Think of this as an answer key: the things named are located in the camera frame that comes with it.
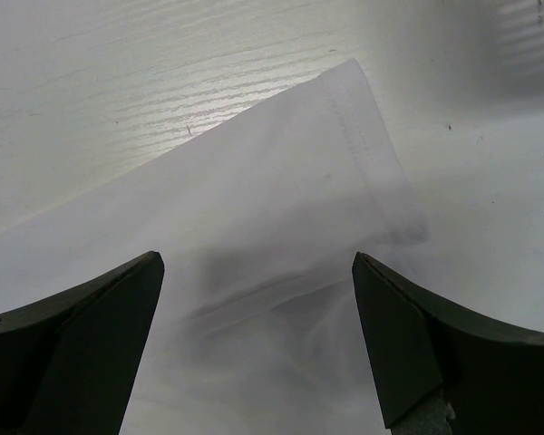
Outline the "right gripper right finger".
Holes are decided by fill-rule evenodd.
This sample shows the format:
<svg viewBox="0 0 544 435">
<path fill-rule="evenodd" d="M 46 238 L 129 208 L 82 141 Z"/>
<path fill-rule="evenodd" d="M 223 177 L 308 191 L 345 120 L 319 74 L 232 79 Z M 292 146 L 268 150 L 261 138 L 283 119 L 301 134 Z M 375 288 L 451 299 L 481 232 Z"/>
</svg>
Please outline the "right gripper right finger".
<svg viewBox="0 0 544 435">
<path fill-rule="evenodd" d="M 544 333 L 476 313 L 360 253 L 355 300 L 393 434 L 544 434 Z"/>
</svg>

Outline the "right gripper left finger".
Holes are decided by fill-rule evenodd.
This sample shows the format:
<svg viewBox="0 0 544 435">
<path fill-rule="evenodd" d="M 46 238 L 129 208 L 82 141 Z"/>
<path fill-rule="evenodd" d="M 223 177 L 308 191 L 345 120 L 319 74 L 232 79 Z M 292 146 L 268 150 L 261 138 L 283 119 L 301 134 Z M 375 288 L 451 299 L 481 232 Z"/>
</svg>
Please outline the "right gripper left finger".
<svg viewBox="0 0 544 435">
<path fill-rule="evenodd" d="M 117 434 L 164 277 L 150 251 L 0 314 L 0 434 Z"/>
</svg>

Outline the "white t shirt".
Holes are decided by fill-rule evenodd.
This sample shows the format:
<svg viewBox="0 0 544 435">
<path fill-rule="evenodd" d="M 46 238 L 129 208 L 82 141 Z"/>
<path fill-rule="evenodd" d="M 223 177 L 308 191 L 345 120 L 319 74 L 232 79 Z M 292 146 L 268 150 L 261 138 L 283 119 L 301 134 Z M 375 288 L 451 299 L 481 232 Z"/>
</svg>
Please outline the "white t shirt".
<svg viewBox="0 0 544 435">
<path fill-rule="evenodd" d="M 351 267 L 428 237 L 359 64 L 0 234 L 0 312 L 165 264 L 125 434 L 381 434 Z"/>
</svg>

